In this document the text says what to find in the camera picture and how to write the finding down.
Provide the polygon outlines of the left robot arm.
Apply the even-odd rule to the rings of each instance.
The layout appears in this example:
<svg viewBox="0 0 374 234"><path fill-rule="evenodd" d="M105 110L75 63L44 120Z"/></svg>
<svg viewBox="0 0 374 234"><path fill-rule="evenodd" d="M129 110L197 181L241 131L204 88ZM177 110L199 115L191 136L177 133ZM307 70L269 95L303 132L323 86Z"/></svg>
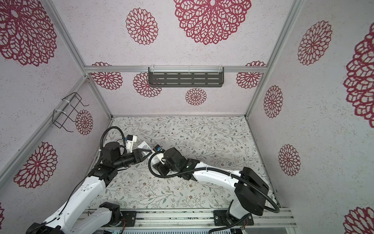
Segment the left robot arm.
<svg viewBox="0 0 374 234"><path fill-rule="evenodd" d="M100 151L102 161L79 182L67 201L41 224L33 223L28 234L92 234L100 227L120 221L119 207L107 204L77 222L83 211L117 176L118 170L143 162L152 155L149 149L127 148L118 142L107 143Z"/></svg>

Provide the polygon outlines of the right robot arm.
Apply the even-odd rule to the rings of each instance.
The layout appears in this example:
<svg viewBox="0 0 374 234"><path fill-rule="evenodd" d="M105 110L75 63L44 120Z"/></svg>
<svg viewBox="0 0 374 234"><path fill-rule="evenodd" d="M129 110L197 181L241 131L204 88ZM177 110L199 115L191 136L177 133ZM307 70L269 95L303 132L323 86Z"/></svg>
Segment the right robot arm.
<svg viewBox="0 0 374 234"><path fill-rule="evenodd" d="M163 150L156 148L148 167L158 178L179 177L184 180L206 182L229 190L232 202L228 213L235 218L245 214L262 216L268 197L269 186L255 171L248 167L231 171L209 166L196 159L188 159L176 148Z"/></svg>

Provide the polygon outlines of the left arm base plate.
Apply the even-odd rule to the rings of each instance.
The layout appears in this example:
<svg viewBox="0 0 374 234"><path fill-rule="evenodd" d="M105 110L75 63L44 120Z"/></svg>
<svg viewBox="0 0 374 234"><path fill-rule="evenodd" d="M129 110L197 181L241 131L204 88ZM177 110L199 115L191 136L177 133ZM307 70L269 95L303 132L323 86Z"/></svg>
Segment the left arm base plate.
<svg viewBox="0 0 374 234"><path fill-rule="evenodd" d="M137 211L121 211L120 223L118 227L134 227L136 222Z"/></svg>

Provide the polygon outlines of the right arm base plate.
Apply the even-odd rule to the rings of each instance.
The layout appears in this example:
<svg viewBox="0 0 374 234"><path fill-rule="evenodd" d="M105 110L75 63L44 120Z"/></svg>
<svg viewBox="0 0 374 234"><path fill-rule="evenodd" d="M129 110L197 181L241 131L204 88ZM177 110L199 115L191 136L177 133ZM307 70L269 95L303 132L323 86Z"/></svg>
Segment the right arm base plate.
<svg viewBox="0 0 374 234"><path fill-rule="evenodd" d="M240 218L232 216L228 210L214 210L213 219L215 226L229 226L237 222ZM238 226L253 226L254 220L252 214L249 214L244 220L242 220Z"/></svg>

